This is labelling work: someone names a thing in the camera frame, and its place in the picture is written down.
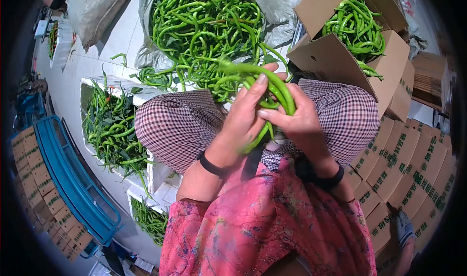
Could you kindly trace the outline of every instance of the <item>gingham pants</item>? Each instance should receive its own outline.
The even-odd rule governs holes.
[[[348,164],[379,126],[374,98],[359,87],[341,83],[301,79],[298,85],[316,103],[331,155],[340,165]],[[220,132],[224,119],[209,90],[169,93],[150,99],[137,110],[135,132],[155,157],[183,174]],[[261,162],[277,171],[286,153],[295,154],[290,141],[276,151],[264,150]]]

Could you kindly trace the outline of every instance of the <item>floral pattern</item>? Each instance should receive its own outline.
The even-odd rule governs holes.
[[[305,186],[291,164],[284,157],[271,173],[260,163],[245,182],[242,166],[207,209],[173,203],[160,275],[261,275],[293,250],[313,275],[376,275],[359,202],[339,204],[320,188]]]

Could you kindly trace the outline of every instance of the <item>person's left hand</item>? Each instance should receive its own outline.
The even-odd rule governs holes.
[[[274,72],[279,68],[279,64],[269,63],[264,68]],[[277,73],[277,76],[281,80],[287,78],[285,72]],[[238,92],[221,132],[205,152],[208,161],[219,168],[231,165],[240,155],[242,148],[256,138],[265,123],[265,120],[256,115],[256,111],[260,109],[257,103],[267,88],[268,79],[264,74],[260,74],[249,90],[242,88]]]

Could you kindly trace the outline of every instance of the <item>gloved hand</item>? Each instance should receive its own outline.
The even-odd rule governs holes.
[[[399,249],[402,250],[409,238],[413,237],[414,239],[417,239],[417,237],[415,236],[412,222],[410,222],[409,217],[407,217],[407,214],[404,211],[399,211],[396,221],[397,240],[399,241]]]

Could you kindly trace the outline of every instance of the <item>white foam box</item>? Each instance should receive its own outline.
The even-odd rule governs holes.
[[[70,21],[66,18],[58,19],[58,30],[57,30],[57,45],[55,47],[54,56],[50,60],[50,68],[65,66],[73,46],[73,33]]]
[[[162,185],[157,189],[156,193],[153,194],[151,197],[148,198],[146,193],[142,191],[140,188],[136,186],[131,186],[127,191],[126,194],[128,196],[128,204],[130,206],[130,214],[133,217],[133,207],[131,206],[131,198],[142,202],[143,200],[146,202],[146,206],[155,210],[156,212],[162,213],[165,211],[169,213],[170,206],[172,203],[175,202],[175,196],[177,195],[178,188],[172,186],[166,182],[162,183]]]
[[[81,79],[81,88],[80,88],[80,116],[81,116],[81,125],[83,125],[83,121],[85,119],[85,115],[87,114],[87,111],[85,110],[87,108],[87,104],[89,103],[91,97],[92,97],[92,92],[93,92],[93,87],[94,84],[92,83],[93,80],[101,89],[104,89],[104,77],[103,76],[95,76],[95,77],[84,77]],[[107,75],[107,86],[113,86],[114,89],[112,90],[111,94],[115,97],[120,98],[121,96],[121,88],[124,90],[125,95],[129,96],[131,93],[131,89],[133,87],[142,87],[143,90],[140,91],[138,94],[133,95],[133,104],[137,107],[140,107],[142,104],[144,104],[146,101],[149,99],[164,94],[166,92],[162,92],[158,90],[155,87],[147,86],[147,85],[142,85],[130,80],[122,79],[113,75]],[[96,150],[94,147],[86,142],[86,136],[85,136],[85,129],[82,127],[82,133],[83,133],[83,141],[85,144],[86,149],[93,155],[96,155]],[[173,184],[175,186],[179,186],[181,183],[181,179],[179,178],[178,175],[174,175],[173,177],[172,174],[174,174],[174,171],[160,162],[156,157],[153,156],[153,154],[148,151],[148,160],[152,162],[156,162],[156,164],[150,164],[148,163],[148,168],[145,171],[145,175],[147,176],[147,179],[145,178],[145,184],[148,187],[149,193],[154,194],[157,189],[162,185],[163,182],[168,181],[170,184]],[[124,170],[114,170],[120,177],[123,178]],[[138,175],[130,175],[127,176],[126,179],[133,185],[136,186],[137,188],[140,188],[143,193],[143,183],[141,181],[141,178]]]

